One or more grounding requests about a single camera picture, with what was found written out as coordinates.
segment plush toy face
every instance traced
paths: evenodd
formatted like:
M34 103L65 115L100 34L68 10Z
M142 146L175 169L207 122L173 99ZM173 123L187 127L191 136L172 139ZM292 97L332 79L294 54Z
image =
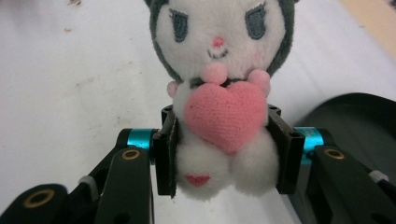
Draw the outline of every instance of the plush toy face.
M227 66L228 78L266 70L286 28L277 0L169 0L155 32L164 60L185 81L213 62Z

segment plush toy foot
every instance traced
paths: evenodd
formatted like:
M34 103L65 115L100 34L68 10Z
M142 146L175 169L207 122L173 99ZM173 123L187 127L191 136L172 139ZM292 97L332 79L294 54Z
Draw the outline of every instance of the plush toy foot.
M197 136L183 135L177 146L177 184L188 196L208 200L229 185L229 158Z
M232 161L235 188L258 196L276 186L278 157L271 135L264 129L246 143Z

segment gray embroidered eye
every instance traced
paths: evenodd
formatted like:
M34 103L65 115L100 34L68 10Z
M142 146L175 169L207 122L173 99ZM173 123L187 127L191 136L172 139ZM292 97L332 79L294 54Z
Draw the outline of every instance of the gray embroidered eye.
M173 9L169 10L171 12L172 23L174 26L175 41L180 43L187 36L189 16Z
M258 40L265 34L264 17L265 11L263 4L247 12L245 15L245 22L250 38Z

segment black object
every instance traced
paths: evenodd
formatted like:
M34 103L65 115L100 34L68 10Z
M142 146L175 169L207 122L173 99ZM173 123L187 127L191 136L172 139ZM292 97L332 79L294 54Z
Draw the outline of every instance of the black object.
M21 194L0 216L1 224L154 223L149 162L156 166L159 195L176 195L177 120L172 106L162 110L163 127L136 139L135 130L120 132L115 147L85 176L70 194L60 185L43 185ZM268 130L279 154L277 189L293 193L303 153L304 136L280 118L280 109L270 106ZM143 149L137 145L147 143Z
M395 115L395 102L350 93L320 105L298 123L324 128L332 134L326 138L333 138L315 149L312 166L301 165L296 193L290 195L303 223L396 223ZM323 154L325 149L345 157L334 160ZM373 170L390 181L375 184L368 176Z

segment stuffed animal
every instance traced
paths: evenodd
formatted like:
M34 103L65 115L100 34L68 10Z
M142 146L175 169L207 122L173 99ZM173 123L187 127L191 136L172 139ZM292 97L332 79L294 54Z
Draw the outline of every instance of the stuffed animal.
M266 131L270 76L290 52L294 0L145 0L154 48L175 80L177 184L207 200L230 184L276 186Z

